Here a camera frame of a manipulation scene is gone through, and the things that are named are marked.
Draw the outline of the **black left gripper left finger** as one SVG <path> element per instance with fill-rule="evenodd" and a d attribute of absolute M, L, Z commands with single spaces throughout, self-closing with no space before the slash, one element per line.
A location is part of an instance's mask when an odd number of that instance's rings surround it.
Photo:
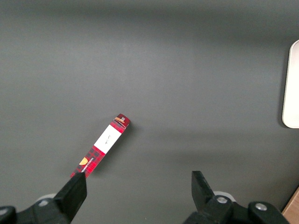
<path fill-rule="evenodd" d="M 17 212 L 14 206 L 1 206 L 2 224 L 70 224 L 87 196 L 84 173 L 75 174 L 53 198 L 38 200 Z"/>

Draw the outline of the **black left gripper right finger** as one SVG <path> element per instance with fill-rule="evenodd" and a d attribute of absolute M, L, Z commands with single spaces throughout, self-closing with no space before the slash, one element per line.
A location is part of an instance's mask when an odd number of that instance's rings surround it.
<path fill-rule="evenodd" d="M 272 204 L 250 202 L 247 208 L 224 194 L 216 195 L 200 171 L 192 172 L 192 198 L 197 211 L 185 224 L 287 224 L 288 220 Z"/>

